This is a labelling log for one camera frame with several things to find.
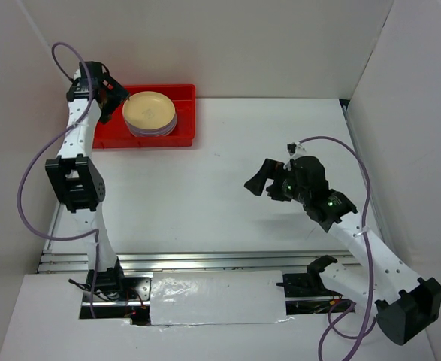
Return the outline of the yellow plate back row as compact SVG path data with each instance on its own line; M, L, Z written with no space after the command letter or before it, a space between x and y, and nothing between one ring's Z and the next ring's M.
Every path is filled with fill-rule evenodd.
M176 110L167 96L145 91L129 97L123 105L122 115L127 124L137 129L157 130L176 119Z

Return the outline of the purple plate back row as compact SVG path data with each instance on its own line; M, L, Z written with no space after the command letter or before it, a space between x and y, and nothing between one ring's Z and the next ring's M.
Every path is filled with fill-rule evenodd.
M142 129L128 122L125 123L130 133L135 137L159 137L166 136L173 132L177 125L177 121L171 121L166 126L158 129Z

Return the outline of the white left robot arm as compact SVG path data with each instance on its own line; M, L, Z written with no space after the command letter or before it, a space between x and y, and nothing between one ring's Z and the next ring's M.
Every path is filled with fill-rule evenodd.
M86 289L109 300L125 299L128 281L104 224L104 178L91 155L98 123L107 123L128 91L101 62L79 66L67 91L68 127L62 146L45 170L58 201L73 215L88 259Z

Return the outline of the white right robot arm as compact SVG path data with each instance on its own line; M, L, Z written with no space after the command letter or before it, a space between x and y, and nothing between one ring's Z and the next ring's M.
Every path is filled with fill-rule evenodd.
M362 279L332 256L323 256L307 267L312 293L333 290L369 306L379 328L397 345L406 344L438 319L441 284L435 278L422 278L375 232L362 226L354 203L329 187L317 158L300 156L288 163L266 159L244 186L255 196L267 193L275 201L301 203L307 216L367 269L367 279Z

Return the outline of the white foil covered panel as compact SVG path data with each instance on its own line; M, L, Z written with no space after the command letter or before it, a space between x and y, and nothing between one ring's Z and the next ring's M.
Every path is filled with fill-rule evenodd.
M155 273L154 326L271 324L287 319L280 271Z

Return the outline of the aluminium rail frame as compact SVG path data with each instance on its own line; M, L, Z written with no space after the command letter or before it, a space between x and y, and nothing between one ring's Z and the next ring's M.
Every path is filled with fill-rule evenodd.
M303 268L329 255L344 265L357 265L354 257L345 250L305 250L275 252L229 253L121 253L119 261L127 273L243 270L254 268Z

